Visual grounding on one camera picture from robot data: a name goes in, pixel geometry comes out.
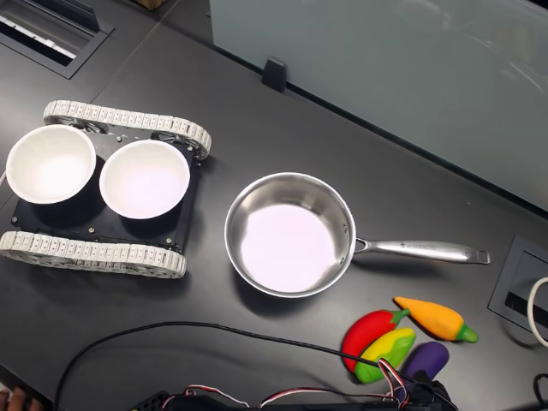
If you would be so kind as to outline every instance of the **dark desk surface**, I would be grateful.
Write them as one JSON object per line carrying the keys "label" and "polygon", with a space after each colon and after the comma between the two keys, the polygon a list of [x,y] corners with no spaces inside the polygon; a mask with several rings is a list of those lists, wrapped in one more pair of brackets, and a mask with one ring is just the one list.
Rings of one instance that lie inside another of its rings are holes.
{"label": "dark desk surface", "polygon": [[[390,299],[406,295],[454,308],[479,333],[477,344],[446,344],[451,360],[439,374],[462,409],[532,402],[533,376],[547,371],[548,350],[525,347],[531,334],[503,322],[487,304],[513,236],[548,248],[548,222],[327,110],[261,85],[256,74],[181,33],[189,4],[198,2],[176,4],[152,30],[156,17],[112,2],[115,11],[103,18],[116,26],[114,37],[71,81],[0,47],[0,103],[13,99],[11,114],[0,117],[2,160],[40,125],[45,103],[57,98],[91,102],[98,95],[96,104],[184,116],[213,138],[185,252],[188,274],[165,281],[0,259],[0,363],[53,396],[72,355],[112,332],[191,319],[338,348],[357,318],[394,309]],[[108,9],[98,2],[96,9],[102,7]],[[278,171],[308,173],[332,185],[351,207],[359,235],[459,242],[489,250],[492,263],[364,255],[320,295],[298,301],[261,295],[231,268],[223,223],[249,182]],[[3,200],[9,190],[0,194]],[[10,227],[14,205],[11,200],[0,211],[2,231]],[[417,340],[429,338],[419,331]],[[170,329],[91,352],[69,379],[63,405],[119,411],[188,384],[212,385],[249,402],[292,386],[386,388],[354,385],[341,361],[326,354],[220,331]]]}

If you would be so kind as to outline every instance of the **saucepan handle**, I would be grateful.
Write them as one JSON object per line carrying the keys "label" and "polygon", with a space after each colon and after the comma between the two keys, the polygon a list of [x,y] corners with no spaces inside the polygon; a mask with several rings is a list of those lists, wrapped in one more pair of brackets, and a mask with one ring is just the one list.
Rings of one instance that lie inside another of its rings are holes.
{"label": "saucepan handle", "polygon": [[489,264],[491,258],[484,250],[461,246],[440,241],[367,241],[356,238],[363,248],[356,250],[361,253],[389,253],[418,257],[420,259],[435,259],[450,263]]}

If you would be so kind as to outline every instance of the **green pepper toy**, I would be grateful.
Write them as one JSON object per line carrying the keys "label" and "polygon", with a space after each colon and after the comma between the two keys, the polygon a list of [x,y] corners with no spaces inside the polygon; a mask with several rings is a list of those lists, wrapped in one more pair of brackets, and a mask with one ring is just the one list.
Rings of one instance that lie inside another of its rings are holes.
{"label": "green pepper toy", "polygon": [[[410,328],[399,328],[384,334],[361,355],[369,361],[379,358],[387,360],[391,366],[399,366],[403,361],[417,335]],[[383,379],[383,373],[375,366],[368,366],[359,362],[354,370],[356,377],[364,384]]]}

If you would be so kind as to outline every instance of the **person's hand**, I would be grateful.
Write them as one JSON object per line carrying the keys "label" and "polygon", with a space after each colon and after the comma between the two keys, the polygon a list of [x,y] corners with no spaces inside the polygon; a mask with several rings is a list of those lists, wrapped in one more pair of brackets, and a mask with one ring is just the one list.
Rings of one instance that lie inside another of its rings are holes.
{"label": "person's hand", "polygon": [[[0,391],[0,411],[24,411],[27,394],[21,388],[15,388],[14,394],[9,398],[8,390]],[[44,411],[44,407],[34,398],[28,411]]]}

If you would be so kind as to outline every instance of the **orange carrot toy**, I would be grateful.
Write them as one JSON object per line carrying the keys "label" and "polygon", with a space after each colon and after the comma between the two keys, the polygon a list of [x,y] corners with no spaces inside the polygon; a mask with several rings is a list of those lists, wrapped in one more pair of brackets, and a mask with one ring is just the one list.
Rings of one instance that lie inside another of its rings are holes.
{"label": "orange carrot toy", "polygon": [[433,302],[396,297],[394,301],[401,308],[407,308],[420,325],[433,335],[447,341],[476,343],[478,334],[466,324],[461,315],[450,308]]}

